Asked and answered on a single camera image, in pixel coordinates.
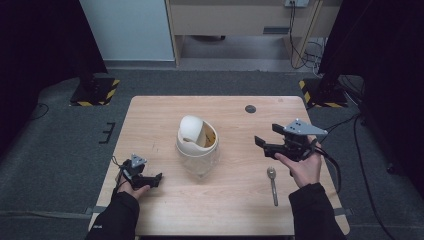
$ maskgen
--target spoon handle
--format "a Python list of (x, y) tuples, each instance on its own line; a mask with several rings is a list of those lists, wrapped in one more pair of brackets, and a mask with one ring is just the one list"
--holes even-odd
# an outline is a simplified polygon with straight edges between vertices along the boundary
[(274, 197), (274, 205), (278, 206), (277, 189), (275, 188), (275, 181), (271, 179), (272, 196)]

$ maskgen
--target black curtain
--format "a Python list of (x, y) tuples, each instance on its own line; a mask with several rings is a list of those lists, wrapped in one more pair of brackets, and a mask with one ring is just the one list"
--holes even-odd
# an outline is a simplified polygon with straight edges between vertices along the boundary
[(343, 1), (320, 72), (364, 79), (361, 111), (399, 173), (424, 197), (424, 2)]
[(43, 88), (107, 70), (78, 0), (0, 0), (0, 34), (1, 155)]

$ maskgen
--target human hand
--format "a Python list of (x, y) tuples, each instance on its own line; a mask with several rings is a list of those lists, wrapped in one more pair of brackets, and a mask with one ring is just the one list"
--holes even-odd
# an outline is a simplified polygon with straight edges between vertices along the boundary
[[(317, 142), (316, 146), (321, 147), (321, 144)], [(299, 162), (294, 162), (281, 153), (276, 153), (275, 158), (290, 169), (293, 179), (299, 188), (319, 182), (322, 164), (319, 153), (315, 152), (307, 159)]]
[(131, 196), (133, 196), (137, 201), (139, 201), (141, 199), (141, 197), (147, 192), (149, 191), (150, 186), (146, 185), (143, 186), (142, 188), (139, 188), (137, 190), (134, 190), (131, 186), (131, 184), (125, 179), (124, 176), (121, 176), (120, 180), (119, 180), (119, 188), (117, 190), (117, 192), (126, 192), (128, 194), (130, 194)]

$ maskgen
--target wooden table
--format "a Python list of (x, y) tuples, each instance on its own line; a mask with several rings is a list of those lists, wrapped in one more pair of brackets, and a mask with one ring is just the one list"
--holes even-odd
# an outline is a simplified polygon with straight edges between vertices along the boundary
[[(253, 105), (255, 113), (245, 107)], [(181, 119), (196, 115), (219, 134), (220, 162), (202, 180), (181, 165), (176, 136)], [(128, 109), (114, 156), (122, 163), (132, 153), (146, 158), (145, 176), (162, 172), (158, 188), (141, 200), (137, 235), (294, 235), (288, 195), (298, 189), (288, 169), (265, 158), (254, 143), (257, 135), (269, 143), (282, 143), (272, 123), (287, 125), (295, 118), (309, 122), (299, 97), (278, 96), (139, 96)], [(277, 170), (279, 206), (275, 207), (266, 169)], [(107, 206), (118, 168), (107, 171), (97, 206)], [(321, 183), (334, 208), (341, 204), (324, 162)], [(93, 215), (91, 224), (97, 214)], [(344, 215), (336, 217), (349, 232)]]

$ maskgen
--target metal spoon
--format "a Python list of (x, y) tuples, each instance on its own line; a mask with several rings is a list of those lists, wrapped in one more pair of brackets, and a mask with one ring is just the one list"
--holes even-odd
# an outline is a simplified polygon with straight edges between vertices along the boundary
[(274, 197), (274, 205), (278, 206), (278, 198), (277, 198), (277, 189), (275, 188), (275, 177), (277, 176), (277, 172), (273, 167), (269, 167), (266, 170), (268, 177), (271, 179), (271, 187), (272, 187), (272, 196)]

